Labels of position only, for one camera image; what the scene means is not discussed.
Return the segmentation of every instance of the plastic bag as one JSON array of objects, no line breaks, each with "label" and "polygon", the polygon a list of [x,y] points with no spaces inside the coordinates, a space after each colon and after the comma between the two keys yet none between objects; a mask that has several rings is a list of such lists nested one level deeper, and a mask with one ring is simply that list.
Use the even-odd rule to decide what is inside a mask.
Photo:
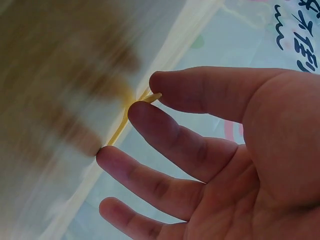
[{"label": "plastic bag", "polygon": [[[320,43],[320,19],[317,17],[315,3],[320,1],[313,1],[311,7],[314,9],[310,7],[309,10],[307,8],[309,5],[303,5],[304,3],[299,5],[300,2],[308,1],[226,0],[175,69],[222,66],[286,68],[302,71],[303,69],[299,67],[301,65],[298,61],[300,61],[310,72],[319,73],[319,67],[316,65],[319,64],[320,56],[317,46],[317,43]],[[299,21],[300,11],[306,26],[312,25],[313,36],[307,27],[304,29],[302,21]],[[299,36],[308,38],[312,47],[303,41],[300,42]],[[203,136],[244,143],[243,127],[239,123],[207,114],[177,112],[159,102],[155,105],[170,114],[180,125]],[[140,163],[153,169],[176,178],[190,179],[190,176],[150,147],[134,129],[119,147]],[[63,240],[129,239],[99,216],[100,201],[110,196],[119,198],[147,217],[169,224],[179,222],[178,219],[145,203],[107,173],[103,173],[70,223]]]}]

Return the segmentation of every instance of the palm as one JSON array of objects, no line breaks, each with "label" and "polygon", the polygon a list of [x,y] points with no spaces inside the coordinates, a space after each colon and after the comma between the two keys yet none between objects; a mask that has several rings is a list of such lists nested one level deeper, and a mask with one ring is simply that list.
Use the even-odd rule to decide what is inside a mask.
[{"label": "palm", "polygon": [[320,152],[318,133],[312,131],[320,122],[317,78],[280,69],[193,68],[155,74],[150,86],[162,92],[164,104],[243,123],[246,145],[203,138],[158,108],[137,103],[129,112],[135,128],[199,181],[174,179],[114,147],[103,148],[97,155],[102,168],[185,222],[154,221],[114,198],[101,203],[101,215],[142,240],[317,238]]}]

